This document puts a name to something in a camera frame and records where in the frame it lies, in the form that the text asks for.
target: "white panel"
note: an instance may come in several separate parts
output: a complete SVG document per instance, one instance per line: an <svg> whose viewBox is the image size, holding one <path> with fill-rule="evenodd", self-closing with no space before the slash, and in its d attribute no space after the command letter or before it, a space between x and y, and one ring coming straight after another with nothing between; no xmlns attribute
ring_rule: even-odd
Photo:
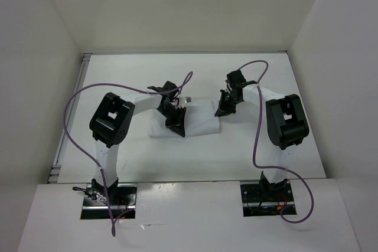
<svg viewBox="0 0 378 252"><path fill-rule="evenodd" d="M262 86L282 94L299 94L288 56L276 54L135 54L93 55L87 69L84 86L108 82L143 89L162 86L167 80L180 84L189 71L192 80L183 96L193 100L218 100L225 89L226 75L246 62L267 60L269 70ZM248 80L257 80L263 63L243 69ZM103 96L112 91L122 97L130 91L116 87L97 87L84 91L74 116L71 134L92 155L95 140L89 122ZM222 181L259 179L260 169L252 165L253 141L258 123L258 108L250 103L237 106L234 115L221 117L221 133L191 137L148 137L150 112L133 117L128 135L120 144L118 177L122 182ZM257 162L268 165L279 150L268 138L266 122L260 134ZM90 182L94 163L70 142L64 144L59 182ZM323 178L325 173L312 133L298 146L287 162L288 166L306 178Z"/></svg>
<svg viewBox="0 0 378 252"><path fill-rule="evenodd" d="M85 51L286 50L314 0L53 0Z"/></svg>
<svg viewBox="0 0 378 252"><path fill-rule="evenodd" d="M302 224L280 216L243 217L238 182L139 184L134 220L80 220L83 194L72 185L40 185L19 252L40 251L300 251L358 252L335 180L308 181L315 207ZM300 181L292 181L298 215L309 209Z"/></svg>
<svg viewBox="0 0 378 252"><path fill-rule="evenodd" d="M377 15L378 0L316 0L289 52L322 161L344 180L363 251L377 250Z"/></svg>
<svg viewBox="0 0 378 252"><path fill-rule="evenodd" d="M47 181L79 63L50 0L0 0L0 251L17 250Z"/></svg>

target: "robotic arm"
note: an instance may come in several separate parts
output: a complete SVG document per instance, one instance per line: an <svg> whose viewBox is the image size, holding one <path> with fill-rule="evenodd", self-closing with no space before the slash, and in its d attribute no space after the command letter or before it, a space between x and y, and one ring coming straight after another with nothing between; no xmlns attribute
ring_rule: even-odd
<svg viewBox="0 0 378 252"><path fill-rule="evenodd" d="M148 87L158 93L176 89L177 86L167 81L163 87ZM89 128L96 140L96 159L101 164L110 200L115 196L118 187L116 171L119 144L126 137L131 118L140 112L157 109L166 117L165 126L173 132L185 137L184 118L185 107L175 107L172 102L176 100L178 91L164 95L131 94L119 96L107 93L94 113ZM92 179L92 189L103 195L103 179L100 169Z"/></svg>
<svg viewBox="0 0 378 252"><path fill-rule="evenodd" d="M256 81L246 81L241 70L227 75L227 90L221 91L219 108L215 116L227 116L236 113L236 105L249 102L259 106L259 92ZM303 139L309 134L309 127L302 107L301 99L296 94L284 96L260 88L265 101L268 136L274 146L278 146L272 165L285 166L291 155ZM277 191L286 184L286 172L279 169L267 169L262 172L261 180L266 191Z"/></svg>

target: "white table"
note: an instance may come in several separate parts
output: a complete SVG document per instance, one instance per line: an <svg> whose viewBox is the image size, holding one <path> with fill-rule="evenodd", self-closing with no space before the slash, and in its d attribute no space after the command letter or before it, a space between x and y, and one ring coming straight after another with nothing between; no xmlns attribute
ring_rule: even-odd
<svg viewBox="0 0 378 252"><path fill-rule="evenodd" d="M287 218L298 220L310 200L301 181L291 185L298 215ZM120 221L115 238L109 220L80 220L83 193L72 184L39 185L18 252L358 252L336 181L310 179L308 185L312 216L287 224L280 216L243 217L236 181L138 184L135 219Z"/></svg>
<svg viewBox="0 0 378 252"><path fill-rule="evenodd" d="M282 94L299 94L287 54L128 54L91 56L83 85L99 82L126 84L136 88L162 86L165 81L181 84L189 71L192 80L183 96L220 98L226 74L242 64L263 59L269 70L261 84ZM243 69L247 80L256 80L265 65L257 63ZM125 89L97 87L80 95L73 117L71 134L77 142L95 154L95 141L89 121L104 94ZM151 139L147 136L151 112L133 117L118 156L120 182L227 181L259 179L260 170L252 165L252 148L258 122L258 108L248 103L237 106L237 113L221 117L221 133L194 138ZM258 163L270 160L272 144L263 123L258 147ZM71 143L64 142L58 183L90 182L94 163ZM325 178L314 137L310 131L291 158L289 167L304 178Z"/></svg>

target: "white cloth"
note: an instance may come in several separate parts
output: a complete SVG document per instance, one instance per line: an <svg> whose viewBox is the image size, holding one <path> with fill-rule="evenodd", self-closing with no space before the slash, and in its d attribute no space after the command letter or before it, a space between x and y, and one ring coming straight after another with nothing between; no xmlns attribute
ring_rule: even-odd
<svg viewBox="0 0 378 252"><path fill-rule="evenodd" d="M187 108L184 126L185 138L220 132L219 118L214 117L218 102L197 100L184 105ZM150 138L182 138L165 127L165 117L156 109L152 112L148 136Z"/></svg>

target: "purple cable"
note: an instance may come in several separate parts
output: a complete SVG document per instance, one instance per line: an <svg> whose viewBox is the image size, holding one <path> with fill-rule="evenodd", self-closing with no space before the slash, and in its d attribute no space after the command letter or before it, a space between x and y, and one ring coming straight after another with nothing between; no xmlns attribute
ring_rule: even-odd
<svg viewBox="0 0 378 252"><path fill-rule="evenodd" d="M290 170L290 169L287 169L287 168L284 168L282 166L275 166L275 165L268 165L268 166L261 166L261 165L258 165L256 163L256 153L257 153L257 149L258 149L258 143L259 143L259 136L260 136L260 130L261 130L261 124L262 124L262 108L263 108L263 103L262 103L262 93L261 93L261 89L260 89L260 81L262 79L262 77L265 75L265 73L267 72L268 70L268 67L269 67L269 64L268 62L266 62L265 60L255 60L255 61L251 61L251 62L248 62L244 65L242 65L238 70L242 69L243 67L249 65L249 64L252 64L252 63L257 63L257 62L262 62L262 63L265 63L266 64L266 68L264 70L264 72L261 74L261 76L259 77L258 79L258 85L257 85L257 89L258 89L258 92L259 92L259 123L258 123L258 128L257 128L257 131L256 131L256 136L255 136L255 144L253 145L253 155L252 155L252 163L253 163L253 166L255 168L259 168L259 169L281 169L283 171L287 171L287 172L290 172L291 174L294 174L296 177L298 177L302 182L303 184L306 186L307 190L308 190L308 193L309 193L309 196L311 198L311 208L309 209L309 212L308 214L302 218L301 220L298 220L298 221L291 221L291 220L288 220L287 218L284 217L283 215L283 212L286 208L288 207L292 207L293 205L288 205L288 206L285 206L283 207L280 211L279 211L279 214L281 216L281 218L286 221L286 222L289 222L291 224L299 224L301 222L304 222L305 220L307 220L310 215L312 214L313 210L314 210L314 196L311 192L311 189L310 187L308 186L306 180L304 180L299 174L297 174L296 172Z"/></svg>
<svg viewBox="0 0 378 252"><path fill-rule="evenodd" d="M101 166L101 164L96 160L95 157L93 157L90 153L88 153L86 150L84 150L78 143L76 143L74 141L74 139L71 137L71 134L70 132L68 131L68 128L67 128L67 124L66 124L66 116L67 116L67 111L68 111L68 108L69 108L69 105L71 103L71 101L78 95L80 94L82 91L85 91L89 88L93 88L93 87L98 87L98 86L111 86L111 87L119 87L119 88L123 88L123 89L128 89L128 90L131 90L131 91L136 91L138 93L142 93L142 94L159 94L159 95L162 95L162 94L169 94L169 93L172 93L172 92L175 92L175 91L179 91L181 93L181 90L183 89L183 87L190 81L190 79L192 78L193 76L193 72L190 71L187 76L185 77L183 83L178 86L177 88L173 89L173 90L170 90L170 91L162 91L161 93L157 93L157 92L150 92L150 91L143 91L143 90L139 90L139 89L135 89L135 88L132 88L132 87L128 87L128 86L124 86L124 85L120 85L120 84L113 84L113 83L96 83L96 84L91 84L91 85L88 85L86 87L83 87L81 88L80 90L76 91L70 98L69 100L67 101L66 105L64 106L64 110L63 110L63 130L64 130L64 133L67 135L67 138L70 140L70 142L77 148L79 149L80 151L82 151L85 155L87 155L99 168L100 168L100 172L101 172L101 177L102 177L102 180L103 180L103 183L104 183L104 192L105 192L105 198L106 198L106 205L107 205L107 210L109 212L109 216L110 216L110 221L112 223L112 235L115 237L116 236L116 227L115 227L115 224L117 222L117 220L120 219L121 216L123 216L124 214L126 214L128 212L128 210L126 210L125 212L123 212L121 215L119 215L116 219L114 219L114 216L113 216L113 213L112 213L112 209L111 209L111 206L110 206L110 201L109 201L109 194L107 192L107 184L106 184L106 180L105 180L105 174L104 174L104 170Z"/></svg>

